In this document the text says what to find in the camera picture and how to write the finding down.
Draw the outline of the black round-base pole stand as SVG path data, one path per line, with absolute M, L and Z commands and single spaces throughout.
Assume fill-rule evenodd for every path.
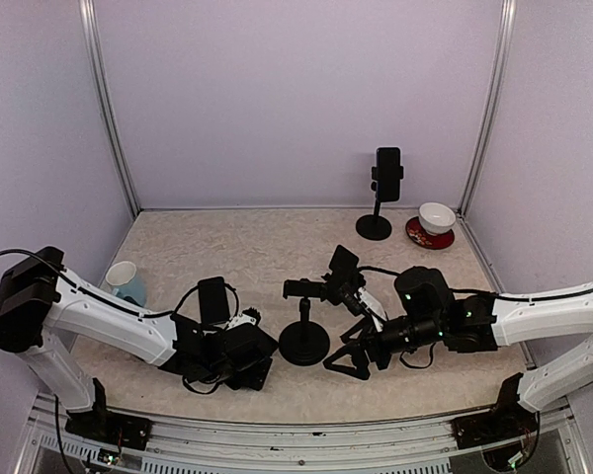
M 370 241 L 382 241 L 388 238 L 392 232 L 390 222 L 381 216 L 381 205 L 377 197 L 377 169 L 376 166 L 372 168 L 372 183 L 371 189 L 375 193 L 374 210 L 371 214 L 361 216 L 356 222 L 356 231 L 358 234 Z

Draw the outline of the blue-edged black smartphone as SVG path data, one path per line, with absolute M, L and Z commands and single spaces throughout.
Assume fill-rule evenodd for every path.
M 400 198 L 400 182 L 403 179 L 401 150 L 397 147 L 381 147 L 376 153 L 377 197 L 380 202 L 394 202 Z

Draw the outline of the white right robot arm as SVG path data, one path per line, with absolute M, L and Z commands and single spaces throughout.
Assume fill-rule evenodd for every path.
M 593 281 L 547 292 L 514 295 L 454 289 L 437 269 L 412 267 L 393 282 L 404 315 L 355 325 L 324 366 L 366 380 L 369 365 L 388 366 L 392 355 L 443 344 L 459 354 L 493 352 L 522 342 L 567 335 L 585 341 L 534 370 L 505 380 L 487 414 L 486 430 L 505 438 L 527 413 L 593 382 Z

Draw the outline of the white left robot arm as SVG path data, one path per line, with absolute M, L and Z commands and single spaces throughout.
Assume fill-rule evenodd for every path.
M 67 412 L 67 430 L 91 439 L 147 432 L 147 419 L 109 410 L 103 384 L 87 375 L 57 336 L 64 330 L 115 347 L 165 372 L 185 388 L 260 390 L 278 348 L 248 308 L 224 328 L 198 323 L 178 310 L 154 312 L 113 296 L 64 266 L 63 252 L 19 250 L 23 261 L 0 279 L 0 350 L 18 355 Z

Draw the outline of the black folding phone stand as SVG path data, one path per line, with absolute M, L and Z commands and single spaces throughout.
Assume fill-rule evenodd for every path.
M 364 276 L 358 271 L 359 257 L 342 245 L 337 245 L 330 260 L 330 272 L 323 276 L 326 299 L 334 306 L 353 297 L 359 288 L 366 285 Z

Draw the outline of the black smartphone blue edge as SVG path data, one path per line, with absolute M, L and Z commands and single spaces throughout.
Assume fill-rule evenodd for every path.
M 201 321 L 203 325 L 221 325 L 230 318 L 226 285 L 222 276 L 198 282 Z

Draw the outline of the red round saucer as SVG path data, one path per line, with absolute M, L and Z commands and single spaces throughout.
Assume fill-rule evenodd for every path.
M 449 230 L 444 234 L 429 234 L 421 226 L 418 216 L 414 216 L 406 222 L 405 232 L 414 244 L 429 250 L 443 250 L 455 242 L 455 232 L 453 230 Z

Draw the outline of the light blue mug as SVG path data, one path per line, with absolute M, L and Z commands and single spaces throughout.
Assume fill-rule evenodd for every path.
M 105 275 L 105 282 L 113 296 L 141 307 L 145 306 L 146 288 L 135 263 L 122 261 L 113 264 Z

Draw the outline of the white ceramic bowl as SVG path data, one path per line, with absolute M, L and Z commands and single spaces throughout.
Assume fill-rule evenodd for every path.
M 425 202 L 418 209 L 421 227 L 431 235 L 442 235 L 449 232 L 455 225 L 455 213 L 444 204 Z

